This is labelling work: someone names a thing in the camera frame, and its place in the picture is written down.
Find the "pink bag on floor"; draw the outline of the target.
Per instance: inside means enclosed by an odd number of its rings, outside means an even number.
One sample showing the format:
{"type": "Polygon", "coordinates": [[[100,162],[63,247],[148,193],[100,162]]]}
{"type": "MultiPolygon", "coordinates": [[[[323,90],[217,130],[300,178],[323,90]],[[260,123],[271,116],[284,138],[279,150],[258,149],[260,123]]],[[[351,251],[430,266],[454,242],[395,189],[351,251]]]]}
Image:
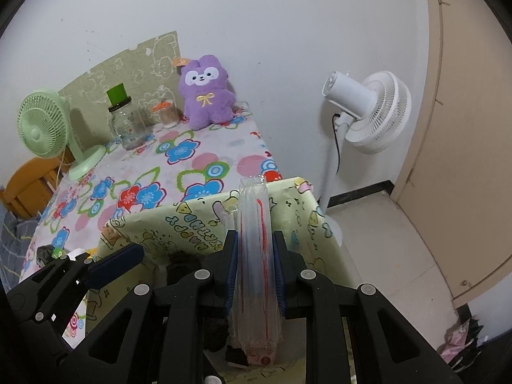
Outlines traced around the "pink bag on floor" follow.
{"type": "Polygon", "coordinates": [[[476,316],[456,324],[446,332],[444,343],[436,352],[455,372],[468,368],[480,355],[480,347],[489,341],[487,335],[481,335],[483,328],[476,316]]]}

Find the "glass jar with green lid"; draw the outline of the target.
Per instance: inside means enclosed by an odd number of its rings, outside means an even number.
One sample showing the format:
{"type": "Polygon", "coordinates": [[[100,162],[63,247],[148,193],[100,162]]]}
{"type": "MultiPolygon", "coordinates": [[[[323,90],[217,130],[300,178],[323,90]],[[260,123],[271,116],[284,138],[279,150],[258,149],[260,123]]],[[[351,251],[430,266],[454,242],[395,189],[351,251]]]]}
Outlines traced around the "glass jar with green lid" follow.
{"type": "Polygon", "coordinates": [[[145,143],[147,128],[140,110],[132,102],[123,83],[107,91],[110,101],[109,127],[116,139],[119,139],[125,150],[134,150],[145,143]]]}

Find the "floral tablecloth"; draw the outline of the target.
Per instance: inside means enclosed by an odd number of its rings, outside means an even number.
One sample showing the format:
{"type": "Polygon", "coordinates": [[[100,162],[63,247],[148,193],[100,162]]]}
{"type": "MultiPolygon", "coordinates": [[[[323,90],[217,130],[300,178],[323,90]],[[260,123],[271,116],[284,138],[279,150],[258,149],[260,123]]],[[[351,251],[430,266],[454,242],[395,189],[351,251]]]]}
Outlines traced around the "floral tablecloth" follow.
{"type": "Polygon", "coordinates": [[[37,270],[36,250],[43,245],[92,259],[130,242],[143,245],[140,265],[79,303],[63,334],[75,347],[134,286],[163,286],[174,252],[218,251],[240,181],[258,175],[270,182],[281,177],[247,108],[201,130],[155,125],[131,151],[113,141],[93,170],[59,184],[34,233],[23,276],[37,270]]]}

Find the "yellow cartoon storage box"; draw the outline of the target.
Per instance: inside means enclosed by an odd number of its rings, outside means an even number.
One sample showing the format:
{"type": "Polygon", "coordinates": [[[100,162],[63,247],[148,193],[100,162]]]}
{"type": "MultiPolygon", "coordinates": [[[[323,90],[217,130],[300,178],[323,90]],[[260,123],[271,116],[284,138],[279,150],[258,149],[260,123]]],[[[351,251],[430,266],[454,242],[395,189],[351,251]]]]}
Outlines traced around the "yellow cartoon storage box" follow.
{"type": "Polygon", "coordinates": [[[261,382],[351,379],[350,259],[306,181],[112,219],[87,285],[88,334],[67,366],[85,383],[235,380],[210,354],[239,348],[261,382]]]}

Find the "wooden bed headboard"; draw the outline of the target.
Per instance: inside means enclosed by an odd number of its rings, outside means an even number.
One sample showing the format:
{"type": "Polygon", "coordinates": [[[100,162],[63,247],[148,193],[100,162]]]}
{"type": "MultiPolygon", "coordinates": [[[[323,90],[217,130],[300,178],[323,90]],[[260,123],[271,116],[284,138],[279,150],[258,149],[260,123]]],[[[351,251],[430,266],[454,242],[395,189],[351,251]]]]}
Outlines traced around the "wooden bed headboard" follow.
{"type": "Polygon", "coordinates": [[[57,186],[74,162],[72,154],[62,159],[34,158],[22,165],[1,188],[1,202],[20,219],[43,213],[57,186]]]}

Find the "grey plaid pillow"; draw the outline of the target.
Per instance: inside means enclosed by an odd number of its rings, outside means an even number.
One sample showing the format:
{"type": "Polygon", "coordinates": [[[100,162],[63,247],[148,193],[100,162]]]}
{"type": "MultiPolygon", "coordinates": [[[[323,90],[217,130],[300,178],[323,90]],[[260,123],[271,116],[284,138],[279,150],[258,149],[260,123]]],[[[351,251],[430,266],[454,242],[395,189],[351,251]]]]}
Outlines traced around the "grey plaid pillow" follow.
{"type": "Polygon", "coordinates": [[[19,219],[1,205],[1,283],[8,293],[29,266],[27,255],[39,220],[19,219]]]}

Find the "small jar with orange lid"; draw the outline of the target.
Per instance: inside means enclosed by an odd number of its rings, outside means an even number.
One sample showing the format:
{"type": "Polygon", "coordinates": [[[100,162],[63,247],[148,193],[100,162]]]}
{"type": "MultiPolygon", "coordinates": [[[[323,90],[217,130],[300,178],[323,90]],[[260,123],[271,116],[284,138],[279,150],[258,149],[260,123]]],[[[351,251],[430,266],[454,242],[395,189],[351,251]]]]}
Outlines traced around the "small jar with orange lid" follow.
{"type": "Polygon", "coordinates": [[[178,109],[171,100],[162,100],[152,108],[164,126],[174,127],[180,122],[178,109]]]}

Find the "green desk fan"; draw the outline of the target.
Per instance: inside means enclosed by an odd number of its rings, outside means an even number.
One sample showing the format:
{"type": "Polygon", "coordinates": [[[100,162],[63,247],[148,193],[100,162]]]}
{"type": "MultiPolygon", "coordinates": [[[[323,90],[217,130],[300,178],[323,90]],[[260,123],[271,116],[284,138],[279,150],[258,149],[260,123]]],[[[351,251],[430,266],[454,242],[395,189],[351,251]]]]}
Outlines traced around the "green desk fan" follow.
{"type": "Polygon", "coordinates": [[[17,133],[26,148],[41,159],[54,159],[70,150],[75,158],[68,169],[70,180],[84,177],[106,154],[101,145],[86,151],[80,148],[71,125],[69,103],[52,90],[37,90],[23,99],[17,133]]]}

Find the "grey fabric scrunchie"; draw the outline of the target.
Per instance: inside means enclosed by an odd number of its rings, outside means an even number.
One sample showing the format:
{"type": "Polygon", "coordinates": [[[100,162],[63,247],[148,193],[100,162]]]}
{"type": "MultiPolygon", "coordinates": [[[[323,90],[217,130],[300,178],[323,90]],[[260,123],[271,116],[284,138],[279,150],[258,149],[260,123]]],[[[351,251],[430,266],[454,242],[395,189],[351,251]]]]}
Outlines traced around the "grey fabric scrunchie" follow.
{"type": "Polygon", "coordinates": [[[43,268],[62,257],[66,257],[66,252],[62,248],[51,244],[40,246],[36,250],[36,264],[39,268],[43,268]]]}

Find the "beige door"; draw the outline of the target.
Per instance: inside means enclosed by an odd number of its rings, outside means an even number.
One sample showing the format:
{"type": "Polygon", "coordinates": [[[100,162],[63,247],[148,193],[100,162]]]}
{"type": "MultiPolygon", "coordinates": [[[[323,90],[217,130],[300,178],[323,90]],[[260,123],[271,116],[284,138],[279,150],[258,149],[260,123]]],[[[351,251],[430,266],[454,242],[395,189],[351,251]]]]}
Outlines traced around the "beige door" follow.
{"type": "Polygon", "coordinates": [[[423,101],[393,199],[462,306],[511,271],[511,43],[484,0],[428,0],[423,101]]]}

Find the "clear plastic cup sleeve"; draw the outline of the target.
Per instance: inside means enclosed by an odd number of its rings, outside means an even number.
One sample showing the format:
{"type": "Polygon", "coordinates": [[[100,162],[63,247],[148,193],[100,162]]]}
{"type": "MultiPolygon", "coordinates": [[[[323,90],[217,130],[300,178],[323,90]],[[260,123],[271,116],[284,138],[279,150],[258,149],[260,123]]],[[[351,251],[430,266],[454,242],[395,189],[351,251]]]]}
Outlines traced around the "clear plastic cup sleeve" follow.
{"type": "Polygon", "coordinates": [[[232,342],[244,352],[249,365],[267,367],[275,361],[282,339],[282,316],[264,177],[240,182],[234,228],[238,240],[234,300],[230,309],[232,342]]]}

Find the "white standing fan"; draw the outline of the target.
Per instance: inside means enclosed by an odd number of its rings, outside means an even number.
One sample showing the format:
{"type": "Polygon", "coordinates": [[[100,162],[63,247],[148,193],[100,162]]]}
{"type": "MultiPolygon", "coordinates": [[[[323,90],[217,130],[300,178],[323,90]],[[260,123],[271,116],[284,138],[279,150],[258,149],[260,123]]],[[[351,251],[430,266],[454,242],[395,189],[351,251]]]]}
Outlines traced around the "white standing fan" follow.
{"type": "Polygon", "coordinates": [[[322,95],[337,108],[331,119],[333,142],[319,194],[320,209],[325,211],[341,166],[344,144],[363,154],[377,154],[388,148],[410,118],[411,92],[390,71],[376,72],[363,82],[333,71],[324,83],[322,95]]]}

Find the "purple plush bunny toy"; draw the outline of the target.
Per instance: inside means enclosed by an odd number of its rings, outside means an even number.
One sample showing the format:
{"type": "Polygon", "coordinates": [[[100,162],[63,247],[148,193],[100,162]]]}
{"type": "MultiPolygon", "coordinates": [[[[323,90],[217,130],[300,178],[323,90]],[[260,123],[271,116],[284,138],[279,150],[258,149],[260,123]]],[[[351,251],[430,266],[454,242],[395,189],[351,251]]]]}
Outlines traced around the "purple plush bunny toy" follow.
{"type": "Polygon", "coordinates": [[[192,130],[234,118],[235,94],[228,88],[228,72],[214,55],[191,60],[181,69],[179,92],[183,115],[192,130]]]}

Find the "green patterned cardboard panel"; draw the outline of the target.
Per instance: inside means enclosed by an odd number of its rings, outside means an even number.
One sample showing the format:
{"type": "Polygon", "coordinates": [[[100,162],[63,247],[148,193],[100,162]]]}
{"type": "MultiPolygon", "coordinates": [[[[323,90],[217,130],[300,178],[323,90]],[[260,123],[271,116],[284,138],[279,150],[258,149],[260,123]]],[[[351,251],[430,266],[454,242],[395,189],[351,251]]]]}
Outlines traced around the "green patterned cardboard panel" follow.
{"type": "Polygon", "coordinates": [[[123,84],[132,104],[140,110],[148,127],[160,121],[153,107],[170,100],[182,110],[178,91],[179,73],[173,59],[180,57],[176,31],[153,37],[97,64],[59,91],[70,106],[70,120],[80,148],[112,141],[107,91],[123,84]]]}

